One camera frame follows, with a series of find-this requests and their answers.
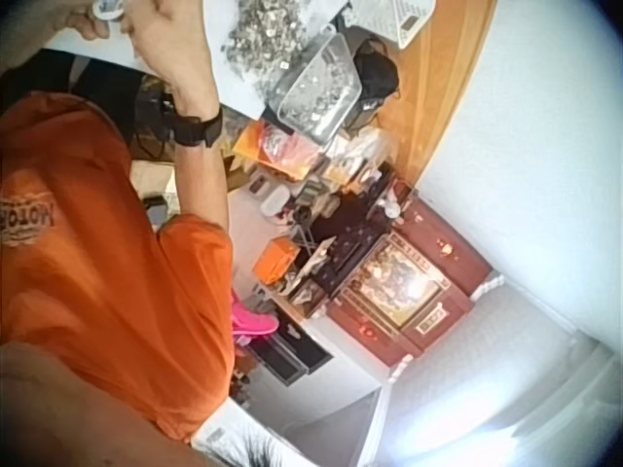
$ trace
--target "hair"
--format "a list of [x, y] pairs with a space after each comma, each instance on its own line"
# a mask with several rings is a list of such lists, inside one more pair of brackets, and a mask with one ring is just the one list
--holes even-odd
[[204, 453], [224, 467], [280, 467], [281, 461], [275, 454], [275, 445], [269, 440], [246, 438], [243, 449], [225, 451], [207, 449]]

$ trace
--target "printed logo on shirt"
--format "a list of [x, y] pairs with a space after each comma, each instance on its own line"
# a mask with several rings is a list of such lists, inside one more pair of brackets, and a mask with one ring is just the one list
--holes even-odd
[[55, 224], [55, 204], [49, 193], [0, 198], [0, 236], [2, 244], [32, 244]]

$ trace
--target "orange box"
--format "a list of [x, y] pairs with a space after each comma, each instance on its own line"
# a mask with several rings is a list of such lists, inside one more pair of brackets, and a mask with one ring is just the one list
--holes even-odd
[[266, 285], [280, 280], [301, 251], [288, 236], [273, 238], [253, 267], [255, 276]]

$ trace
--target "person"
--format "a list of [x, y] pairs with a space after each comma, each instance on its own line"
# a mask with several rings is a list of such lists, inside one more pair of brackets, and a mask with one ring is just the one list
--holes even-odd
[[[3, 92], [23, 87], [24, 70], [49, 54], [38, 51], [60, 28], [108, 36], [90, 3], [9, 3]], [[202, 0], [125, 3], [123, 30], [170, 85], [175, 112], [214, 122], [220, 104]], [[77, 85], [91, 89], [84, 95], [4, 99], [0, 421], [3, 458], [13, 464], [3, 465], [216, 465], [226, 459], [188, 443], [226, 399], [234, 363], [223, 163], [214, 145], [176, 145], [181, 215], [154, 234], [116, 126], [128, 116], [105, 111], [125, 92], [118, 82], [112, 93], [93, 90], [90, 81]], [[249, 459], [266, 465], [269, 456]]]

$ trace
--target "white plastic basket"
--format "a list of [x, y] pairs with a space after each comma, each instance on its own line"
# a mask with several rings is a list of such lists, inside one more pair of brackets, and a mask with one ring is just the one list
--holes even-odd
[[428, 22], [436, 0], [350, 0], [343, 17], [404, 49]]

